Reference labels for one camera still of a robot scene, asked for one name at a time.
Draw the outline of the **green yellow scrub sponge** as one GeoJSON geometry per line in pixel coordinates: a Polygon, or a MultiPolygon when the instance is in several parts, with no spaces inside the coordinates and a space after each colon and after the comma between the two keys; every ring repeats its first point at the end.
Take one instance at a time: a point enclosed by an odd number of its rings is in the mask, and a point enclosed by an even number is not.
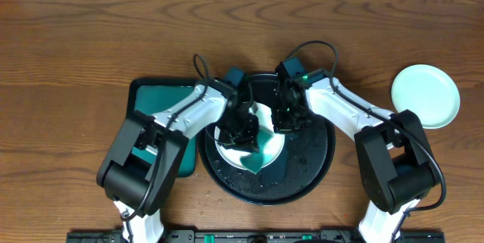
{"type": "Polygon", "coordinates": [[[240,157],[241,165],[253,174],[262,170],[265,164],[265,150],[274,133],[268,128],[264,117],[258,117],[258,129],[255,136],[255,145],[250,153],[240,157]]]}

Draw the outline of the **white plate top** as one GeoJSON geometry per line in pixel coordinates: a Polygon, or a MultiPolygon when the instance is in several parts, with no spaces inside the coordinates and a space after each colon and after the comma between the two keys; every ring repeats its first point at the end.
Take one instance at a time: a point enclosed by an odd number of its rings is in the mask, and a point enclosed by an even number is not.
{"type": "Polygon", "coordinates": [[[216,142],[216,150],[219,155],[231,166],[241,170],[247,170],[251,173],[258,173],[262,168],[272,164],[281,154],[284,147],[285,136],[275,133],[274,124],[271,118],[271,108],[265,104],[255,102],[250,109],[251,114],[255,114],[259,121],[259,134],[257,136],[262,163],[259,169],[256,169],[253,161],[253,153],[242,151],[240,149],[226,148],[216,142]]]}

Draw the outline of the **mint plate bottom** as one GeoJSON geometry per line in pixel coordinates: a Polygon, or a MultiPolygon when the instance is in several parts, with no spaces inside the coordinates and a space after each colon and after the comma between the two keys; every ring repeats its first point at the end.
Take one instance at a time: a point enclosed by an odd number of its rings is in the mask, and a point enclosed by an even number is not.
{"type": "Polygon", "coordinates": [[[391,99],[398,112],[414,112],[425,129],[450,124],[458,115],[461,98],[452,78],[437,67],[411,65],[392,82],[391,99]]]}

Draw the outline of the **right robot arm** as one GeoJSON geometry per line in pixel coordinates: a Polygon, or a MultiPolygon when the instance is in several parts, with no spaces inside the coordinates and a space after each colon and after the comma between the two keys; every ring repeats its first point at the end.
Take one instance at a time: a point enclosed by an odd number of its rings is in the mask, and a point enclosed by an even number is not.
{"type": "Polygon", "coordinates": [[[370,199],[358,225],[361,241],[394,242],[405,219],[423,209],[420,200],[437,185],[439,200],[425,208],[443,203],[445,179],[416,114],[376,107],[323,69],[311,73],[278,69],[276,74],[275,132],[297,131],[321,116],[354,141],[362,185],[370,199]]]}

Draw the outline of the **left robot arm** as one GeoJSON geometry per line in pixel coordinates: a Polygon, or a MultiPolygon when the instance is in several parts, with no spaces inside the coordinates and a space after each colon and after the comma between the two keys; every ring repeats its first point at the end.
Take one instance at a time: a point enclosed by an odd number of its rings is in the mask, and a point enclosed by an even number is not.
{"type": "Polygon", "coordinates": [[[158,242],[164,233],[160,207],[178,174],[189,141],[216,124],[223,145],[256,148],[258,121],[250,109],[253,88],[245,80],[202,79],[164,111],[126,116],[96,176],[113,200],[127,242],[158,242]]]}

